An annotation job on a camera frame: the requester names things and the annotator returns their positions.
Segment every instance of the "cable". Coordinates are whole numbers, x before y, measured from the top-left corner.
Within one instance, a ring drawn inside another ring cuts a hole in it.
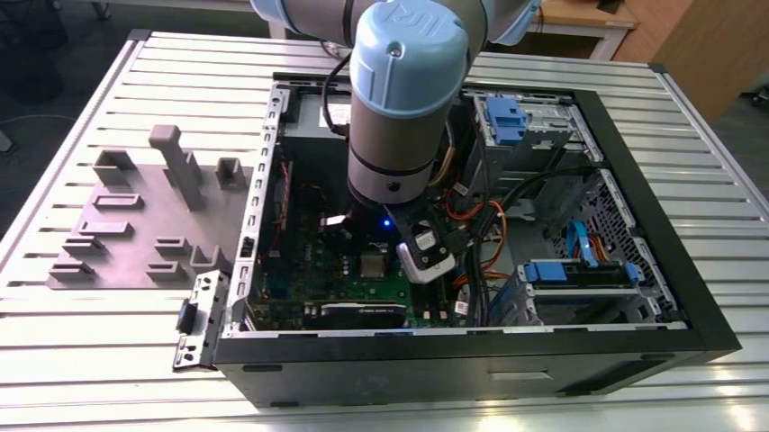
[[[496,250],[494,251],[491,258],[482,264],[484,270],[491,268],[491,266],[496,263],[499,255],[502,253],[502,246],[504,245],[504,239],[507,238],[507,217],[504,216],[504,209],[502,209],[502,206],[496,201],[491,201],[488,204],[496,207],[498,210],[498,216],[502,221],[502,240],[496,244]]]
[[[499,207],[502,208],[502,210],[504,211],[506,209],[510,208],[510,206],[522,198],[522,196],[526,194],[526,192],[528,191],[528,189],[531,189],[535,185],[538,185],[540,182],[546,181],[548,178],[551,177],[556,177],[556,176],[576,176],[576,175],[587,175],[595,172],[595,169],[591,166],[579,166],[575,168],[563,168],[563,169],[555,169],[552,171],[546,171],[543,173],[539,173],[531,177],[528,177],[526,180],[523,180],[504,195],[504,198],[502,199],[502,202],[499,203]],[[480,230],[476,233],[476,236],[482,239],[486,234],[488,233],[488,230],[491,229],[491,225],[494,223],[494,214],[490,214],[486,216],[486,219],[482,221],[480,223]],[[474,245],[470,247],[470,251],[478,249],[478,245],[479,242],[475,242]],[[464,261],[464,268],[467,269],[467,274],[472,275],[471,272],[475,272],[479,267],[480,267],[480,257],[479,254],[471,254],[468,253],[467,256],[470,257],[470,259],[466,259]],[[487,285],[486,285],[486,279],[483,277],[476,278],[476,276],[470,277],[468,278],[468,282],[470,282],[470,293],[471,292],[476,292],[478,289],[480,289],[482,293],[483,291],[486,291],[487,294]]]
[[[478,140],[478,149],[480,151],[480,163],[483,164],[483,195],[480,196],[480,210],[486,208],[488,198],[491,196],[491,180],[490,180],[490,173],[488,173],[488,157],[486,154],[486,140],[480,138]]]
[[[542,34],[544,32],[544,9],[539,5],[539,23],[536,24],[536,33]]]
[[[491,201],[488,203],[490,205],[492,205],[494,207],[496,207],[498,210],[498,216],[500,218],[500,225],[502,225],[502,239],[499,241],[499,243],[496,244],[496,249],[494,251],[494,254],[491,255],[491,258],[484,261],[480,265],[483,271],[488,270],[488,268],[491,268],[491,266],[496,263],[496,260],[499,259],[499,255],[502,253],[502,247],[504,245],[504,239],[507,238],[507,218],[504,217],[504,211],[502,210],[502,206],[499,205],[498,202]],[[486,275],[488,274],[495,274],[495,275],[500,275],[495,272],[486,272]],[[459,275],[459,277],[454,280],[452,284],[454,284],[454,288],[456,288],[456,285],[462,286],[467,283],[467,273],[462,273]]]
[[[339,62],[339,64],[333,68],[333,70],[329,72],[328,76],[325,76],[325,81],[323,82],[323,91],[321,91],[323,118],[325,119],[325,125],[328,126],[331,133],[333,133],[342,137],[347,136],[347,130],[346,130],[347,126],[333,124],[333,120],[331,119],[331,113],[328,111],[328,91],[329,91],[329,87],[331,87],[331,81],[336,77],[336,75],[339,75],[339,72],[342,71],[342,69],[344,69],[344,66],[347,66],[347,63],[350,63],[351,57],[352,57],[352,52],[350,54],[347,54],[347,56],[342,59],[342,61]]]
[[[470,268],[470,264],[475,261],[474,257],[474,248],[470,247],[467,252],[464,253],[464,267]],[[467,285],[467,316],[464,317],[464,326],[474,327],[475,326],[475,312],[478,308],[478,283],[475,278],[472,278],[472,282]]]
[[[0,126],[2,126],[4,124],[9,124],[12,122],[18,122],[21,120],[26,120],[26,119],[62,119],[62,120],[69,120],[70,122],[77,121],[77,119],[73,119],[72,117],[66,117],[65,115],[33,114],[33,115],[21,115],[13,119],[0,121]]]
[[[446,120],[446,135],[448,137],[448,148],[446,149],[446,155],[443,156],[443,162],[440,163],[440,170],[435,175],[435,178],[430,180],[428,186],[438,186],[446,180],[448,175],[448,170],[451,168],[451,161],[454,160],[454,153],[456,152],[456,142],[454,136],[454,128],[451,127],[451,122]]]

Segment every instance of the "aluminum slotted table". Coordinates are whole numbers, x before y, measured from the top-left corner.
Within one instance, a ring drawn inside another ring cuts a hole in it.
[[[755,430],[769,424],[769,206],[669,76],[646,65],[483,55],[470,81],[601,95],[743,346],[603,397],[256,410],[217,373],[171,374],[187,291],[45,287],[103,149],[259,163],[273,72],[325,74],[315,42],[135,31],[0,243],[0,426],[125,430]]]

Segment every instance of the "blue drive bracket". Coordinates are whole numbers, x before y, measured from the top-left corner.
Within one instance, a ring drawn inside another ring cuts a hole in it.
[[[630,283],[637,285],[641,281],[642,275],[638,273],[638,267],[634,263],[625,263],[625,272],[627,273],[627,278],[630,279]]]
[[[590,267],[598,267],[598,261],[593,257],[593,250],[590,249],[590,238],[587,236],[587,228],[579,220],[572,220],[568,224],[566,231],[566,255],[574,256],[574,245],[579,244],[579,251],[582,252],[582,259],[587,261]]]
[[[523,275],[527,283],[566,282],[566,270],[562,263],[536,262],[523,265]]]
[[[526,113],[520,111],[518,100],[508,97],[486,99],[486,116],[500,146],[520,144],[526,134]]]

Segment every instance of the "black cable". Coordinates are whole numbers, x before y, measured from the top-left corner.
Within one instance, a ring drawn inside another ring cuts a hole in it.
[[[488,157],[486,153],[486,141],[483,138],[478,138],[478,151],[480,152],[480,165],[483,169],[483,192],[480,195],[480,203],[483,203],[483,207],[480,208],[480,214],[483,214],[483,209],[488,206],[488,199],[491,197],[491,180],[490,180],[490,173],[488,173]],[[475,241],[480,242],[483,240],[483,236],[476,237]]]
[[[355,0],[344,0],[344,10],[342,14],[342,33],[347,47],[352,47],[352,8]]]
[[[464,252],[464,268],[467,270],[467,316],[464,317],[464,326],[475,326],[475,314],[478,309],[478,281],[474,271],[475,250],[470,246]]]
[[[542,5],[539,5],[539,24],[536,25],[536,32],[542,34],[544,31],[544,9],[542,9]]]
[[[328,76],[325,76],[325,81],[323,82],[323,91],[321,91],[323,118],[325,119],[325,125],[328,126],[331,133],[333,133],[342,137],[347,136],[347,125],[333,124],[333,120],[331,118],[331,113],[328,111],[328,91],[329,91],[329,87],[331,87],[331,81],[333,80],[336,75],[339,75],[339,71],[342,71],[342,69],[344,69],[344,66],[347,66],[347,63],[350,63],[351,56],[352,56],[352,53],[347,54],[347,56],[342,59],[342,61],[339,62],[339,64],[333,68],[333,70],[329,72]]]

